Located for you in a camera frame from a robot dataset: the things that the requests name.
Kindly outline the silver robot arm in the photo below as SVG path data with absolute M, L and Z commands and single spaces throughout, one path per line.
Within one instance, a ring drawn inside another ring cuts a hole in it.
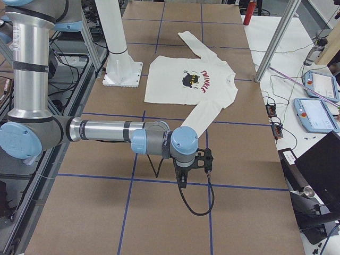
M 62 143 L 80 140 L 127 142 L 138 154 L 171 158 L 179 187 L 198 167 L 198 137 L 187 126 L 167 123 L 91 121 L 53 115 L 47 107 L 49 32 L 80 31 L 80 1 L 6 1 L 13 24 L 14 107 L 1 126 L 1 148 L 28 159 Z

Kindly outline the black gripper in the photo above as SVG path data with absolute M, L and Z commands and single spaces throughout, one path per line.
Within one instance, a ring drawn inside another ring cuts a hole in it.
M 198 160 L 193 159 L 192 161 L 188 163 L 182 163 L 174 159 L 174 167 L 175 167 L 176 180 L 178 182 L 179 187 L 186 188 L 188 172 L 191 169 L 196 169 L 198 167 Z

